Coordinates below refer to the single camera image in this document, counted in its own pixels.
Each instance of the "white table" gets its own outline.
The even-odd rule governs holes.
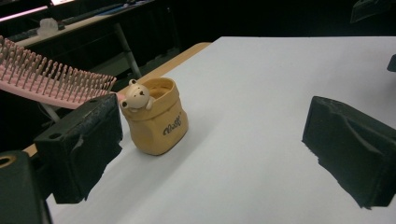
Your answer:
[[[396,127],[396,37],[223,37],[170,71],[190,119],[153,157],[131,142],[61,223],[395,223],[396,204],[360,209],[302,143],[314,95]]]

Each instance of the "bear figurine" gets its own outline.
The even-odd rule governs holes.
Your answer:
[[[135,79],[129,81],[128,90],[125,99],[120,101],[120,106],[124,109],[130,108],[132,112],[137,112],[139,108],[146,107],[150,110],[154,98],[149,95],[149,89],[139,83]]]

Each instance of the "dark background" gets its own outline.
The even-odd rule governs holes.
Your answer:
[[[350,23],[357,0],[175,0],[184,47],[231,36],[396,35],[396,11]]]

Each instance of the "bear ear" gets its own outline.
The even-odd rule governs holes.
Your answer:
[[[120,101],[120,105],[121,105],[121,107],[124,108],[124,109],[128,108],[128,103],[126,102],[126,100],[121,100],[121,101]]]
[[[129,85],[134,85],[136,83],[137,83],[136,79],[129,80]]]

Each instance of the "bear face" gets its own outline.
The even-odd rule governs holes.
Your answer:
[[[131,79],[125,99],[120,101],[120,106],[124,109],[130,108],[135,112],[144,106],[146,109],[151,109],[152,101],[153,98],[149,95],[149,89],[137,83],[135,79]]]

